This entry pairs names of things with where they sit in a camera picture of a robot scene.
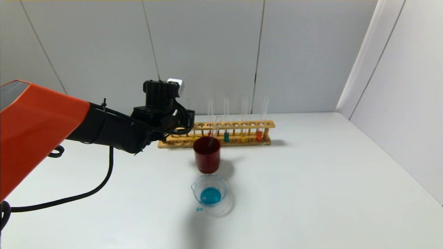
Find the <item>wooden test tube rack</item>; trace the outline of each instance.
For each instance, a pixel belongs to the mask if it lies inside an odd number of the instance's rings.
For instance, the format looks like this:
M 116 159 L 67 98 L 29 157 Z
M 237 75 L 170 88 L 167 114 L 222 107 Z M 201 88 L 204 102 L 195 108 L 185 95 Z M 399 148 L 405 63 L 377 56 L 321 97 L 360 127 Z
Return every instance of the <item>wooden test tube rack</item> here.
M 247 122 L 220 122 L 220 128 L 216 138 L 220 141 L 222 147 L 225 146 L 252 146 L 252 145 L 270 145 L 269 129 L 275 128 L 273 121 L 247 121 Z M 186 135 L 169 135 L 166 141 L 159 141 L 159 148 L 191 148 L 195 139 L 202 136 L 208 136 L 215 123 L 197 122 L 194 123 L 192 131 Z M 256 140 L 257 128 L 264 130 L 261 141 Z M 225 130 L 229 132 L 229 142 L 224 141 Z M 244 142 L 240 140 L 241 130 L 245 134 Z

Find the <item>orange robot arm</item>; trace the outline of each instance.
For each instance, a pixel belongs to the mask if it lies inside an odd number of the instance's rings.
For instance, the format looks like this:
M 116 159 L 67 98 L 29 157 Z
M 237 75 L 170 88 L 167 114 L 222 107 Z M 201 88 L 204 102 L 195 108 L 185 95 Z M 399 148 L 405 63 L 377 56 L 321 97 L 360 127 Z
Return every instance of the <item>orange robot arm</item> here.
M 146 81 L 146 104 L 130 117 L 29 82 L 1 86 L 0 202 L 65 139 L 138 153 L 169 134 L 190 132 L 195 112 L 175 100 L 183 90 L 177 81 Z

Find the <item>dark red cup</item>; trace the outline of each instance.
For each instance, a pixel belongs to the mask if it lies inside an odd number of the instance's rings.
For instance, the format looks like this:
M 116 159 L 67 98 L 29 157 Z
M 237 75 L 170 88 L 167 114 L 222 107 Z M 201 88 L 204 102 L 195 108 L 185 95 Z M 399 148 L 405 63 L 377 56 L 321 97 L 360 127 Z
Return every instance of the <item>dark red cup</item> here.
M 220 146 L 220 141 L 210 136 L 200 137 L 194 142 L 195 162 L 201 173 L 211 174 L 217 171 L 220 164 Z

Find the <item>white table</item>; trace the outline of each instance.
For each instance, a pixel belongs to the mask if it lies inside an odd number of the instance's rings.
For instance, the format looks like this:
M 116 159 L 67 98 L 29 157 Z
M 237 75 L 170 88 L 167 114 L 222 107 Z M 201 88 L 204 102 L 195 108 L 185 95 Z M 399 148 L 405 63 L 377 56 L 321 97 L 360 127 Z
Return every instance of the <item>white table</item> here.
M 269 115 L 272 146 L 222 148 L 235 196 L 222 218 L 196 212 L 192 149 L 136 156 L 115 150 L 97 194 L 12 214 L 9 249 L 441 249 L 443 207 L 337 113 Z M 104 178 L 108 147 L 65 141 L 7 198 L 31 205 L 87 192 Z

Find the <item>blue liquid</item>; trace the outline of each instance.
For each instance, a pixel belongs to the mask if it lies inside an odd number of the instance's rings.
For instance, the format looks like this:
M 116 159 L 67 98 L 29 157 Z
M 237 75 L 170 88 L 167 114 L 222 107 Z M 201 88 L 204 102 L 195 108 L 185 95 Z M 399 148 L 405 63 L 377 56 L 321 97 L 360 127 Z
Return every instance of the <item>blue liquid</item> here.
M 225 132 L 224 141 L 225 141 L 226 143 L 229 143 L 229 132 Z
M 200 201 L 206 205 L 218 203 L 221 198 L 222 195 L 220 194 L 220 191 L 218 191 L 218 189 L 215 187 L 205 188 L 200 195 Z

